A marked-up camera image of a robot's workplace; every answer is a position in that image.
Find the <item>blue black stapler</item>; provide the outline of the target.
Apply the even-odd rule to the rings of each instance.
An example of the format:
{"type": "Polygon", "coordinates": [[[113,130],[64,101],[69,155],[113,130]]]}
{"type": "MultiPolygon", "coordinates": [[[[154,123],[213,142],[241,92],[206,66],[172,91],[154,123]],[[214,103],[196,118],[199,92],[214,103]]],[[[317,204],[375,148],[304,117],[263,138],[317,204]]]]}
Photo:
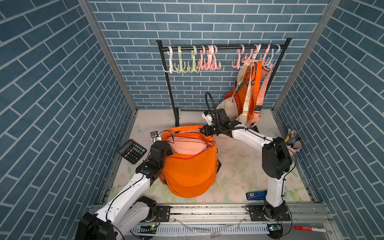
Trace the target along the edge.
{"type": "Polygon", "coordinates": [[[248,192],[246,199],[248,201],[264,201],[266,199],[267,191],[248,192]]]}

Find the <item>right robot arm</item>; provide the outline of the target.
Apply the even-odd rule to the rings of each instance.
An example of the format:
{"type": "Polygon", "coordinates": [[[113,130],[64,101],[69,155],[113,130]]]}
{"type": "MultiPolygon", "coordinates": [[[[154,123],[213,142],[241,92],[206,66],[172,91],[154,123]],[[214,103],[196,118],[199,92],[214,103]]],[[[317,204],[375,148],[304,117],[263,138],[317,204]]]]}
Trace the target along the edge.
{"type": "Polygon", "coordinates": [[[200,133],[209,137],[226,135],[242,141],[262,153],[262,168],[268,176],[268,188],[264,200],[264,216],[277,220],[286,209],[284,184],[286,176],[292,171],[292,157],[285,141],[281,137],[270,138],[246,127],[239,121],[231,121],[223,109],[217,109],[209,92],[205,93],[208,110],[203,113],[207,121],[200,133]]]}

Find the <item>red white marker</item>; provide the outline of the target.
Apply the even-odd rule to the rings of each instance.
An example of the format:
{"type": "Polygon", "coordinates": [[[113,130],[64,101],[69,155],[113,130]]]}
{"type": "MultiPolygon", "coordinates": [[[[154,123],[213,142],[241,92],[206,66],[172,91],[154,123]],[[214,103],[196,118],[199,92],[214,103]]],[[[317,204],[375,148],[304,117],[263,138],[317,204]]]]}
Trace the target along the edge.
{"type": "Polygon", "coordinates": [[[325,229],[325,228],[302,227],[302,226],[295,226],[295,230],[309,231],[309,232],[320,232],[320,233],[326,233],[327,232],[327,229],[325,229]]]}

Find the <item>green plastic hook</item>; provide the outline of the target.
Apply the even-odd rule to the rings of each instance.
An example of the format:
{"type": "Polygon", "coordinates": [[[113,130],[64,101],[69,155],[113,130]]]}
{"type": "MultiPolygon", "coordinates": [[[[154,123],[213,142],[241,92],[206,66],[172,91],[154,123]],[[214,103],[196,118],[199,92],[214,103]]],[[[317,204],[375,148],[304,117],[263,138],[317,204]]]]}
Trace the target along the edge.
{"type": "Polygon", "coordinates": [[[188,72],[189,73],[199,73],[200,72],[200,67],[198,66],[196,62],[196,55],[197,55],[197,48],[196,46],[192,46],[191,50],[191,57],[192,57],[192,65],[188,64],[188,72]]]}
{"type": "Polygon", "coordinates": [[[188,68],[187,68],[186,62],[184,62],[183,58],[182,58],[182,47],[181,46],[178,46],[178,57],[179,57],[179,64],[175,65],[175,72],[178,74],[187,73],[188,68]]]}

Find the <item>white plastic hook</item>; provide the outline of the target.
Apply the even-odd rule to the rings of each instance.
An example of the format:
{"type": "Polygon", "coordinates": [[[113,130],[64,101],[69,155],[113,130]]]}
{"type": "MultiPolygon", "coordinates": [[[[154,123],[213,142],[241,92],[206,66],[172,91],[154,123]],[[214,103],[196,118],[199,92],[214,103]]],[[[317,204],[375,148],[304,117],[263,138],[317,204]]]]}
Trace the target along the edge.
{"type": "Polygon", "coordinates": [[[169,73],[169,74],[173,74],[175,71],[174,71],[174,67],[173,67],[173,49],[172,47],[170,46],[167,46],[168,48],[168,51],[167,51],[167,54],[169,56],[168,58],[168,65],[169,65],[169,69],[166,70],[164,67],[163,67],[163,70],[165,73],[169,73]]]}

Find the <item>pink sling bag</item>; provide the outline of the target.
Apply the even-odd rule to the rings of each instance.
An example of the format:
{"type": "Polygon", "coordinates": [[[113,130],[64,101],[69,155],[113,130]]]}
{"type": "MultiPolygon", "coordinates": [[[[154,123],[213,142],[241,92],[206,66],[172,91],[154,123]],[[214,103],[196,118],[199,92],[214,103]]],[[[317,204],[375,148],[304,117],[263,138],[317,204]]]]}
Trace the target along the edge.
{"type": "Polygon", "coordinates": [[[249,108],[249,114],[252,114],[252,115],[248,117],[247,124],[249,124],[251,127],[255,127],[257,122],[261,118],[261,109],[264,103],[268,83],[270,81],[273,68],[274,68],[273,64],[271,64],[270,67],[265,66],[262,68],[262,74],[261,74],[261,78],[263,80],[262,86],[259,89],[257,98],[255,100],[251,100],[250,102],[251,106],[249,108]]]}
{"type": "Polygon", "coordinates": [[[214,146],[211,142],[205,142],[201,139],[185,137],[169,137],[167,142],[170,144],[173,153],[182,155],[197,155],[214,146]]]}

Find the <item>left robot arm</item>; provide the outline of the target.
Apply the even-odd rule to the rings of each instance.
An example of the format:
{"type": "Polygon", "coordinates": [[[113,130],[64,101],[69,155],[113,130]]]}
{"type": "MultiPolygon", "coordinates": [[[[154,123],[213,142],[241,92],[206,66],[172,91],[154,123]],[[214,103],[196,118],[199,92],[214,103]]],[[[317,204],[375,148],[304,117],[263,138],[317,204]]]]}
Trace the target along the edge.
{"type": "Polygon", "coordinates": [[[152,144],[150,153],[137,168],[127,185],[96,213],[81,218],[76,240],[123,240],[142,221],[160,222],[157,202],[143,193],[155,182],[164,169],[166,158],[173,154],[168,142],[152,144]]]}

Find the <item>black clothes rack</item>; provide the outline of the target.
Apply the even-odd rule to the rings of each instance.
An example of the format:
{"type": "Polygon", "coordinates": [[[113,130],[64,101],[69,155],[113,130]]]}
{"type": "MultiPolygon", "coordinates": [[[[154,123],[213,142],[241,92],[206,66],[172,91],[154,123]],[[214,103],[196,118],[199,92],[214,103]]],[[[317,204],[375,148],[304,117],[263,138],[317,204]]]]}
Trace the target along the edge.
{"type": "MultiPolygon", "coordinates": [[[[275,45],[275,46],[270,47],[270,50],[271,49],[278,49],[280,47],[281,53],[280,53],[279,58],[278,58],[275,66],[273,68],[270,80],[269,80],[268,85],[267,85],[267,91],[270,89],[270,85],[274,80],[276,72],[277,72],[277,70],[281,64],[281,61],[283,60],[283,57],[285,56],[286,51],[287,51],[288,47],[290,46],[292,40],[293,40],[292,38],[287,38],[283,45],[275,45]]],[[[168,52],[169,49],[167,47],[163,46],[163,43],[161,40],[156,40],[156,42],[158,44],[159,52],[161,55],[162,67],[166,67],[167,63],[166,63],[166,58],[165,58],[164,52],[168,52]]],[[[229,46],[220,46],[219,45],[218,46],[218,50],[240,50],[240,49],[241,49],[240,45],[229,45],[229,46]]],[[[165,73],[165,78],[166,78],[166,82],[167,82],[167,86],[168,86],[168,92],[169,92],[169,96],[170,96],[170,100],[171,100],[171,104],[172,104],[172,109],[174,112],[175,126],[179,127],[180,126],[180,115],[179,115],[180,111],[179,111],[179,108],[177,108],[175,106],[175,101],[174,101],[174,97],[173,97],[173,93],[172,93],[172,87],[171,87],[171,83],[170,83],[169,73],[166,73],[165,71],[164,71],[164,73],[165,73]]]]}

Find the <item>pink pen cup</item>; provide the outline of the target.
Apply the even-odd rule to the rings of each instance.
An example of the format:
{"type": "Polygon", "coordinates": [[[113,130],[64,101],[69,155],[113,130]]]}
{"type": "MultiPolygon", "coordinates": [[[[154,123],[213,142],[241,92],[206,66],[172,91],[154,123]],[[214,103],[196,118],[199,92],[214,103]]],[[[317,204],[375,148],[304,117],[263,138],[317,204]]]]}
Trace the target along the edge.
{"type": "Polygon", "coordinates": [[[287,136],[285,138],[286,145],[289,149],[289,153],[291,156],[296,154],[301,148],[301,137],[299,132],[294,129],[288,129],[287,136]]]}

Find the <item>black calculator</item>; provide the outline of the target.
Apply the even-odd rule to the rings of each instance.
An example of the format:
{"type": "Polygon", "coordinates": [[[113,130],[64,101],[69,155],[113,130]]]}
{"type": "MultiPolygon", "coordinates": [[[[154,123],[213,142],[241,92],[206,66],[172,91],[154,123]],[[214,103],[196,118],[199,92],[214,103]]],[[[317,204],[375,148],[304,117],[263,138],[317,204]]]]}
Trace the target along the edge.
{"type": "Polygon", "coordinates": [[[127,142],[125,142],[118,150],[118,154],[133,165],[135,165],[145,155],[146,152],[147,149],[132,139],[129,139],[127,142]]]}

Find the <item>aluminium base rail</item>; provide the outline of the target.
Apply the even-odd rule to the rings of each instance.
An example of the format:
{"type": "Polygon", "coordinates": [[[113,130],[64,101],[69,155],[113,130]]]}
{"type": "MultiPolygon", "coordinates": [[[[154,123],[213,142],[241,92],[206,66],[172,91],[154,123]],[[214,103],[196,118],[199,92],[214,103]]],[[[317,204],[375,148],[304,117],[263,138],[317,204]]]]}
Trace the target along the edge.
{"type": "Polygon", "coordinates": [[[262,234],[286,236],[302,225],[319,225],[328,239],[341,233],[325,204],[287,203],[277,211],[261,203],[156,204],[141,198],[130,207],[95,206],[79,222],[77,240],[262,234]]]}

